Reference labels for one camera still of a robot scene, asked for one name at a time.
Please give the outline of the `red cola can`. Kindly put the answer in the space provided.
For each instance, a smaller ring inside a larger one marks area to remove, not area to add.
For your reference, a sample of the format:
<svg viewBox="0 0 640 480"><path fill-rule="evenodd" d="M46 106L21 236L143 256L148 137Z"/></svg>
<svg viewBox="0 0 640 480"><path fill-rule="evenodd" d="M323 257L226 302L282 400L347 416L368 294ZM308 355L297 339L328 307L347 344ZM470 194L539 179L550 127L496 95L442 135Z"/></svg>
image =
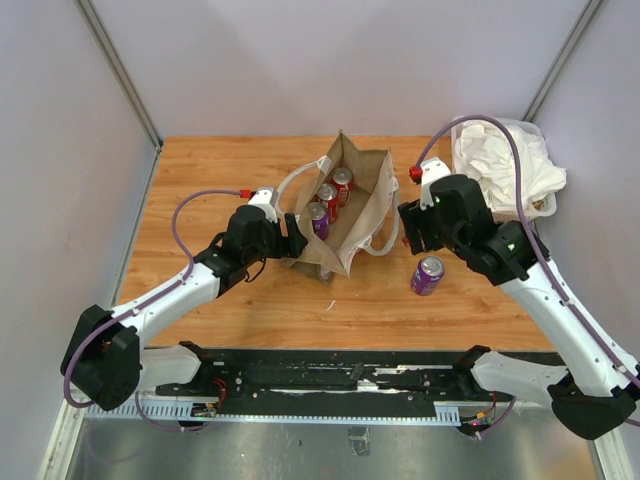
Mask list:
<svg viewBox="0 0 640 480"><path fill-rule="evenodd" d="M335 185L331 183L323 183L316 193L318 201L324 206L328 215L328 222L333 224L338 218L339 197Z"/></svg>
<svg viewBox="0 0 640 480"><path fill-rule="evenodd" d="M352 190L352 172L346 167L336 168L332 172L331 183L336 187L339 206L346 206Z"/></svg>

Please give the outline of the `red cola can back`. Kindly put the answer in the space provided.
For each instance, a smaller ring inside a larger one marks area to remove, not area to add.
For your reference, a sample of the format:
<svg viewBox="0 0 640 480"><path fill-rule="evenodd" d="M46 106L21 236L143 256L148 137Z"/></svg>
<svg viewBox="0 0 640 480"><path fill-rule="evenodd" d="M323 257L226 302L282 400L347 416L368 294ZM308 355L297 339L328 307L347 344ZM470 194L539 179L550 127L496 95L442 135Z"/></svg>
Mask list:
<svg viewBox="0 0 640 480"><path fill-rule="evenodd" d="M339 206L346 206L352 190L352 172L346 167L336 168L332 172L331 183L336 187Z"/></svg>

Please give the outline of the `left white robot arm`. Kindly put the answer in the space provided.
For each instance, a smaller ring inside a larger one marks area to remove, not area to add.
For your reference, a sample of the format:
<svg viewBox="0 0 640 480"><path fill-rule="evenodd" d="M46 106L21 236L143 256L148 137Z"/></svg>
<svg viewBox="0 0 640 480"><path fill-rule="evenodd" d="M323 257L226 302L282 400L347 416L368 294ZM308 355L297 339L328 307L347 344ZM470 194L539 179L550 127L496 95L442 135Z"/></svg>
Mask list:
<svg viewBox="0 0 640 480"><path fill-rule="evenodd" d="M89 405L104 411L138 390L168 384L195 396L207 393L214 371L195 345L151 349L149 342L190 311L248 281L254 264L297 258L306 245L294 214L279 219L268 205L239 207L226 231L178 275L126 304L110 310L93 305L81 314L61 365L64 387L76 387Z"/></svg>

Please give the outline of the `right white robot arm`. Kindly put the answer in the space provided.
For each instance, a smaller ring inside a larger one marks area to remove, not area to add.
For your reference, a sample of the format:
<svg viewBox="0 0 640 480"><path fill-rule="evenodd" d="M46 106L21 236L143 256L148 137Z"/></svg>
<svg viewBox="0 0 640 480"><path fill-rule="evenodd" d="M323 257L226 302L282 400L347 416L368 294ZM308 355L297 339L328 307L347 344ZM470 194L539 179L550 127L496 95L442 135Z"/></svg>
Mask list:
<svg viewBox="0 0 640 480"><path fill-rule="evenodd" d="M455 364L453 387L466 400L486 391L550 409L572 433L595 440L624 424L639 401L639 362L586 311L548 249L519 221L497 223L478 183L447 175L430 203L399 205L412 254L446 248L518 303L560 355L560 366L475 346Z"/></svg>

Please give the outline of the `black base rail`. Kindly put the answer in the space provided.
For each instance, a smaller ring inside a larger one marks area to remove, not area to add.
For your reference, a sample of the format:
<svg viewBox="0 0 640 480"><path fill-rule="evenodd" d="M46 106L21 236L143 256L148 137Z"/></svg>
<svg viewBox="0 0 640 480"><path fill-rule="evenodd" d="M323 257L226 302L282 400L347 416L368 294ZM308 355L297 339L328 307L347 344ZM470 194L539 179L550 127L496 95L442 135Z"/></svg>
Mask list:
<svg viewBox="0 0 640 480"><path fill-rule="evenodd" d="M492 402L499 396L465 386L454 369L460 352L418 350L197 350L199 373L187 384L155 387L158 395L229 398L259 393L402 393L428 400Z"/></svg>

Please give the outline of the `purple soda can left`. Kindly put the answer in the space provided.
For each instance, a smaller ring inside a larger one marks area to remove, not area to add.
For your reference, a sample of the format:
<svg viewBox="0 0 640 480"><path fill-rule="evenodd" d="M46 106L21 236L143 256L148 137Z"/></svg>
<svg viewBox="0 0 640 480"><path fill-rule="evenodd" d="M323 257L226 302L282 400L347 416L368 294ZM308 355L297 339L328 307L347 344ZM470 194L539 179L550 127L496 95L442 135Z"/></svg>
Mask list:
<svg viewBox="0 0 640 480"><path fill-rule="evenodd" d="M326 208L320 202L311 202L307 205L307 210L314 234L321 240L326 240L329 236L329 215Z"/></svg>

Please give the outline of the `purple soda can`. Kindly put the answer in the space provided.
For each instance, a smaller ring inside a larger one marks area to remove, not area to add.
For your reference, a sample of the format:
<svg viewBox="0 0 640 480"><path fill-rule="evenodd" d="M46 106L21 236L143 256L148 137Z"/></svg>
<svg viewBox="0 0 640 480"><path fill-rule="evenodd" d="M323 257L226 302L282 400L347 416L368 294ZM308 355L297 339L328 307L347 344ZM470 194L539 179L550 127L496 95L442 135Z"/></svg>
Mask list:
<svg viewBox="0 0 640 480"><path fill-rule="evenodd" d="M307 205L307 210L314 234L321 240L326 240L329 236L329 215L326 208L320 202L311 202Z"/></svg>
<svg viewBox="0 0 640 480"><path fill-rule="evenodd" d="M445 274L443 261L436 256L422 258L411 277L410 287L420 296L428 296L435 292Z"/></svg>

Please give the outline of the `purple soda can front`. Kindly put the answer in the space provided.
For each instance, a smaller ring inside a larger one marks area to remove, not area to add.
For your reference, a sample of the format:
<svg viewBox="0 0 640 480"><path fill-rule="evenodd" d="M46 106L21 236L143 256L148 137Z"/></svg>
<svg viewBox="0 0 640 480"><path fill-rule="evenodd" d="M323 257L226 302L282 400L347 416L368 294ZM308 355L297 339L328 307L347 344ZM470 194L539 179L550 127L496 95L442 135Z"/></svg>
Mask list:
<svg viewBox="0 0 640 480"><path fill-rule="evenodd" d="M410 287L420 296L428 296L435 292L445 274L443 261L436 256L422 258L411 277Z"/></svg>

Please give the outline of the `burlap canvas bag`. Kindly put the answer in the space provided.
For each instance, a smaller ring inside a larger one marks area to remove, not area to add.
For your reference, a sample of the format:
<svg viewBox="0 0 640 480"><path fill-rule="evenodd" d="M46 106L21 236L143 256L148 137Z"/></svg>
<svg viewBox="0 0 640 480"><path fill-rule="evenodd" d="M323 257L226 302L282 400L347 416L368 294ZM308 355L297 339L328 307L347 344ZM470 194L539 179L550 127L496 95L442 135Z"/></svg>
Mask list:
<svg viewBox="0 0 640 480"><path fill-rule="evenodd" d="M339 167L353 174L354 187L337 220L329 225L328 238L314 232L307 205L319 187L330 180ZM354 257L360 251L380 257L393 248L399 231L399 185L394 174L391 152L361 149L344 133L339 133L328 152L319 159L292 171L277 188L282 196L295 179L312 171L311 180L297 190L293 208L297 225L308 243L296 259L283 265L307 277L330 283L336 275L348 277Z"/></svg>

